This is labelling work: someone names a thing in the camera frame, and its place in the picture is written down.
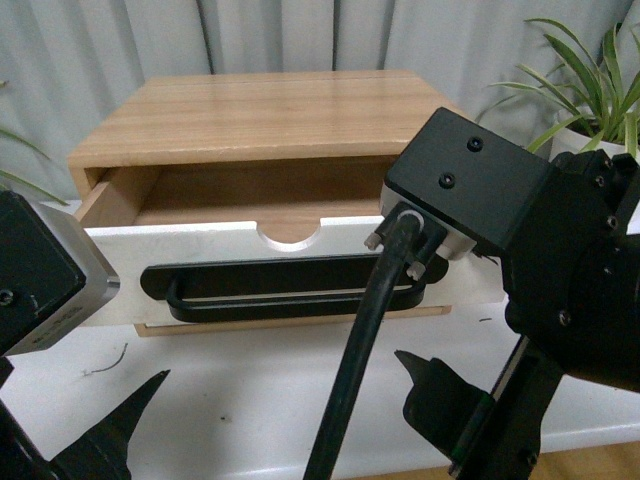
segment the open drawer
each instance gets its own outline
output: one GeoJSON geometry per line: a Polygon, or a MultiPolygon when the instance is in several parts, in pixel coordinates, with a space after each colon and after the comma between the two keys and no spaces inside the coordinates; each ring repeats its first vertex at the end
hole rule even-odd
{"type": "MultiPolygon", "coordinates": [[[[384,175],[440,106],[404,71],[150,80],[69,157],[76,215],[122,281],[87,324],[177,323],[140,285],[150,266],[370,253],[384,175]]],[[[470,257],[421,307],[502,297],[470,257]]]]}
{"type": "MultiPolygon", "coordinates": [[[[177,323],[166,302],[141,287],[141,275],[153,265],[368,254],[363,241],[382,219],[378,197],[390,162],[360,157],[111,169],[76,216],[122,287],[88,324],[177,323]]],[[[470,256],[427,286],[421,306],[501,299],[499,268],[470,256]]]]}

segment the thin wire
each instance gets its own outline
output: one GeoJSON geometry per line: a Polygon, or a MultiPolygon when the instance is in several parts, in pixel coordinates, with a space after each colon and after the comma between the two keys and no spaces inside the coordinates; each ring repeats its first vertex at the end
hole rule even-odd
{"type": "Polygon", "coordinates": [[[120,358],[118,360],[116,360],[116,363],[114,363],[113,365],[111,365],[110,367],[107,368],[101,368],[99,370],[91,370],[89,372],[89,375],[91,375],[92,373],[100,373],[100,372],[106,372],[107,370],[111,370],[112,368],[115,368],[118,366],[118,364],[122,361],[122,359],[124,358],[124,354],[127,353],[127,347],[129,346],[128,343],[124,344],[124,348],[122,349],[122,353],[120,354],[120,358]]]}

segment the potted plant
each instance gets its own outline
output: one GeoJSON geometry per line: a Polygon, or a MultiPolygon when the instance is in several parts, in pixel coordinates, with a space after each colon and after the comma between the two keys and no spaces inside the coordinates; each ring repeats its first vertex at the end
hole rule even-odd
{"type": "MultiPolygon", "coordinates": [[[[574,152],[603,148],[603,142],[608,142],[614,147],[619,147],[619,151],[608,150],[610,155],[626,151],[637,158],[640,68],[637,69],[631,84],[625,88],[616,47],[620,25],[615,25],[605,33],[602,39],[603,59],[601,64],[598,64],[578,37],[564,24],[548,18],[532,18],[525,22],[550,25],[564,33],[571,42],[567,44],[551,34],[545,34],[545,39],[557,54],[560,63],[547,75],[542,75],[527,65],[517,65],[519,70],[534,79],[537,84],[492,84],[517,92],[484,110],[478,116],[478,120],[488,110],[518,94],[533,94],[558,107],[559,111],[557,122],[527,147],[529,151],[535,152],[554,138],[556,145],[555,148],[552,146],[551,158],[555,153],[570,149],[571,142],[574,142],[574,152]],[[552,81],[553,74],[560,79],[552,81]]],[[[640,54],[640,41],[633,32],[632,35],[640,54]]]]}
{"type": "MultiPolygon", "coordinates": [[[[0,81],[0,88],[3,88],[7,85],[6,81],[0,81]]],[[[40,150],[37,146],[35,146],[33,143],[29,142],[28,140],[26,140],[24,137],[18,135],[17,133],[14,133],[10,130],[7,130],[6,128],[0,127],[0,136],[3,137],[7,137],[10,138],[18,143],[21,143],[22,145],[25,145],[26,147],[38,152],[40,155],[42,155],[43,157],[45,157],[47,160],[51,160],[46,153],[44,153],[42,150],[40,150]]],[[[6,170],[4,170],[3,168],[0,168],[0,177],[6,178],[7,180],[9,180],[10,182],[13,183],[17,183],[20,185],[24,185],[27,188],[30,188],[36,192],[41,193],[42,195],[44,195],[45,197],[58,202],[61,205],[68,205],[67,202],[65,202],[64,200],[62,200],[61,198],[58,198],[57,196],[55,196],[54,194],[48,192],[47,190],[38,187],[37,185],[29,182],[28,180],[25,180],[22,177],[19,177],[18,175],[14,175],[13,173],[10,173],[6,170]]],[[[4,186],[2,184],[0,184],[0,189],[3,189],[4,186]]]]}

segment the curtain fold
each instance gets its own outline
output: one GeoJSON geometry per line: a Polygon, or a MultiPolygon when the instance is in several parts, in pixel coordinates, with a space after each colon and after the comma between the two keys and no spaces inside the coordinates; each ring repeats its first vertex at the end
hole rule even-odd
{"type": "MultiPolygon", "coordinates": [[[[566,22],[594,54],[623,22],[626,81],[638,70],[640,0],[5,0],[0,125],[54,161],[0,138],[0,166],[76,197],[66,156],[155,75],[410,69],[474,117],[506,93],[488,84],[525,78],[515,64],[553,65],[542,29],[523,23],[539,16],[566,22]]],[[[524,144],[550,118],[523,100],[484,124],[524,144]]]]}

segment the drawer handle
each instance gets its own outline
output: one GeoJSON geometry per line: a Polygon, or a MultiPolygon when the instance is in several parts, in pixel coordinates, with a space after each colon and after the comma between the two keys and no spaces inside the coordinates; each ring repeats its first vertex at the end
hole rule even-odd
{"type": "MultiPolygon", "coordinates": [[[[140,283],[171,315],[189,323],[355,313],[378,255],[307,257],[148,267],[140,283]]],[[[403,275],[389,310],[418,305],[446,274],[438,259],[415,282],[403,275]]]]}

